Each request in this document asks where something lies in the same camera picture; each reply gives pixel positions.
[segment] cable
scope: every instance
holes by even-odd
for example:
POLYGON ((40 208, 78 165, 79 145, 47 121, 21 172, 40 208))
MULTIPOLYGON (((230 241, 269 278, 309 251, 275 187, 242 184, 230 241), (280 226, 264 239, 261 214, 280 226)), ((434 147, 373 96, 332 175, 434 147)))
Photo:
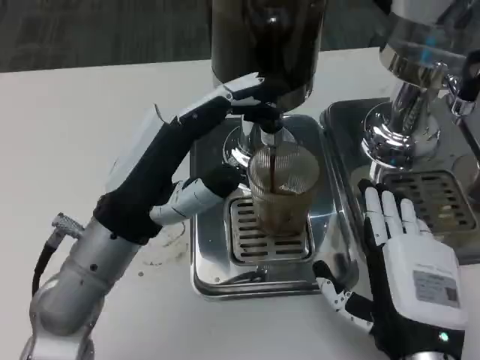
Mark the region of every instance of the cable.
POLYGON ((31 296, 33 297, 40 287, 40 278, 45 271, 45 268, 50 261, 53 253, 57 250, 56 247, 53 247, 47 243, 43 246, 42 252, 37 260, 37 265, 35 265, 35 270, 33 273, 33 279, 31 280, 31 296))
POLYGON ((35 265, 33 278, 31 279, 32 297, 35 296, 35 293, 40 288, 40 278, 44 273, 50 258, 59 248, 64 237, 69 235, 74 239, 80 240, 83 232, 85 231, 82 225, 77 223, 74 219, 63 215, 62 213, 59 213, 55 219, 53 219, 52 226, 54 226, 55 229, 43 246, 42 252, 37 260, 37 265, 35 265))

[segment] glass cup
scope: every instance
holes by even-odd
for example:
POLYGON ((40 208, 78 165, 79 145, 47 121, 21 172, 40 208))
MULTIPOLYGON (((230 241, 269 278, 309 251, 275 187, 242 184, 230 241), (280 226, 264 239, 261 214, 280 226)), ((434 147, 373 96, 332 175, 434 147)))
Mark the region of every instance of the glass cup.
POLYGON ((250 159, 247 174, 262 230, 270 236, 302 233, 319 182, 315 156, 292 142, 265 146, 250 159))

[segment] label sticker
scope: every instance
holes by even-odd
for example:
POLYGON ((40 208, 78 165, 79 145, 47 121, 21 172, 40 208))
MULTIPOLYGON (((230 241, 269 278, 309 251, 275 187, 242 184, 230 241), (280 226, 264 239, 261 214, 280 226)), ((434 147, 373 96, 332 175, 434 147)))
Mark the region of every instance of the label sticker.
POLYGON ((457 283, 451 277, 414 271, 413 282, 417 299, 421 302, 459 308, 457 283))

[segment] metal robot arm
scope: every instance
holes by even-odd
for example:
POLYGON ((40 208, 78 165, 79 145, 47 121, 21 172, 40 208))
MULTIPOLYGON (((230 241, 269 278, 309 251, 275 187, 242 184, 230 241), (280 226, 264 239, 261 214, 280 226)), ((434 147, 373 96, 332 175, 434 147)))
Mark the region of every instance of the metal robot arm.
POLYGON ((258 73, 251 73, 221 85, 171 121, 164 121, 157 107, 148 114, 129 151, 117 160, 109 192, 98 200, 85 229, 63 214, 55 219, 55 231, 35 268, 30 305, 33 335, 21 359, 93 359, 90 333, 104 297, 137 251, 163 225, 207 209, 239 184, 231 166, 172 184, 173 173, 194 141, 228 113, 256 113, 261 121, 275 120, 280 114, 269 104, 275 91, 258 73), (37 291, 41 273, 65 235, 78 240, 60 272, 37 291))

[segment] white table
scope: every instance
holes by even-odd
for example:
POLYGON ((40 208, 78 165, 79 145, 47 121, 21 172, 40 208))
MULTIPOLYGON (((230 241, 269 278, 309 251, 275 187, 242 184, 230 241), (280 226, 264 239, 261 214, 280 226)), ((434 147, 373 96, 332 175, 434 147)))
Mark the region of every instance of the white table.
MULTIPOLYGON (((295 112, 318 119, 334 101, 389 96, 393 82, 378 49, 323 52, 313 95, 295 112)), ((209 61, 0 73, 2 359, 16 359, 30 336, 32 273, 54 216, 88 221, 122 144, 152 103, 172 116, 211 89, 209 61)), ((176 175, 188 177, 188 159, 176 175)), ((188 225, 182 230, 175 225, 151 240, 107 297, 93 333, 97 359, 386 358, 320 296, 204 300, 190 284, 188 225)), ((42 280, 70 246, 64 242, 42 280)), ((480 265, 462 268, 470 321, 464 359, 480 354, 479 278, 480 265)))

